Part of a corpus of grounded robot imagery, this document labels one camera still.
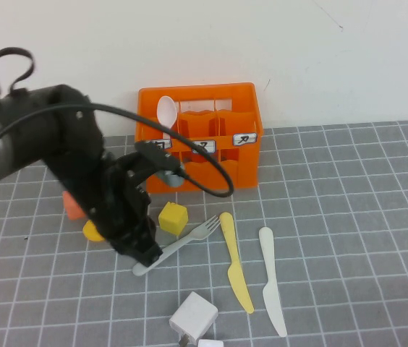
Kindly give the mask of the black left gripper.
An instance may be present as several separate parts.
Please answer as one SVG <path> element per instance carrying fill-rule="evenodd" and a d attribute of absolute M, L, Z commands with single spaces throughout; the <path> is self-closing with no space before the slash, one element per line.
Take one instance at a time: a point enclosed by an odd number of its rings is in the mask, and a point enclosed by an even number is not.
<path fill-rule="evenodd" d="M 62 179 L 64 188 L 120 255 L 151 266 L 163 254 L 148 216 L 150 198 L 140 184 L 154 173 L 141 154 L 114 158 L 104 153 L 89 170 Z"/>

